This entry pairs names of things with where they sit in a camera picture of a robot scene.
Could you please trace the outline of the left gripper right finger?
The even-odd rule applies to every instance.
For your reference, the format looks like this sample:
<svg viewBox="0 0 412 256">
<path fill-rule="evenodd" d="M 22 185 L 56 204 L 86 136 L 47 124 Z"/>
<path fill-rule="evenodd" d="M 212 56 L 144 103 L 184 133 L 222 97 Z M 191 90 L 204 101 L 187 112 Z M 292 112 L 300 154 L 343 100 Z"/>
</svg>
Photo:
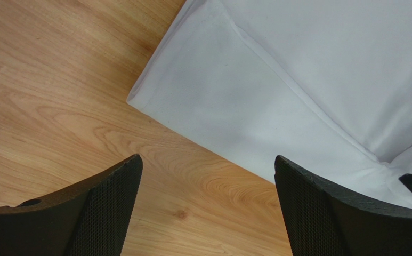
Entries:
<svg viewBox="0 0 412 256">
<path fill-rule="evenodd" d="M 283 156 L 274 168 L 293 255 L 412 255 L 412 209 L 347 189 Z"/>
</svg>

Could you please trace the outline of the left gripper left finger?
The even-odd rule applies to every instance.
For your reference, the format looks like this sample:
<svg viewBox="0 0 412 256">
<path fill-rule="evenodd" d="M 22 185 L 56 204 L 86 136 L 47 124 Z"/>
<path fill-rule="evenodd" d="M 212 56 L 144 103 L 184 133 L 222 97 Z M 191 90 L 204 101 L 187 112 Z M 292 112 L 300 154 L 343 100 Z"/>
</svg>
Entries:
<svg viewBox="0 0 412 256">
<path fill-rule="evenodd" d="M 85 180 L 0 207 L 0 255 L 120 255 L 143 161 L 135 154 Z"/>
</svg>

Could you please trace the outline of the white t shirt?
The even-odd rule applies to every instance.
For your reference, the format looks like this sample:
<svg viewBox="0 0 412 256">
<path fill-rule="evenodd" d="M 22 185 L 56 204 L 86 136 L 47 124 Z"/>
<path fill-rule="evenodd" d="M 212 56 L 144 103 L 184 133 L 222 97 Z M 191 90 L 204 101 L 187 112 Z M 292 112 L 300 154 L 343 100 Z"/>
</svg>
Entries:
<svg viewBox="0 0 412 256">
<path fill-rule="evenodd" d="M 127 103 L 273 180 L 412 209 L 412 1 L 186 1 Z"/>
</svg>

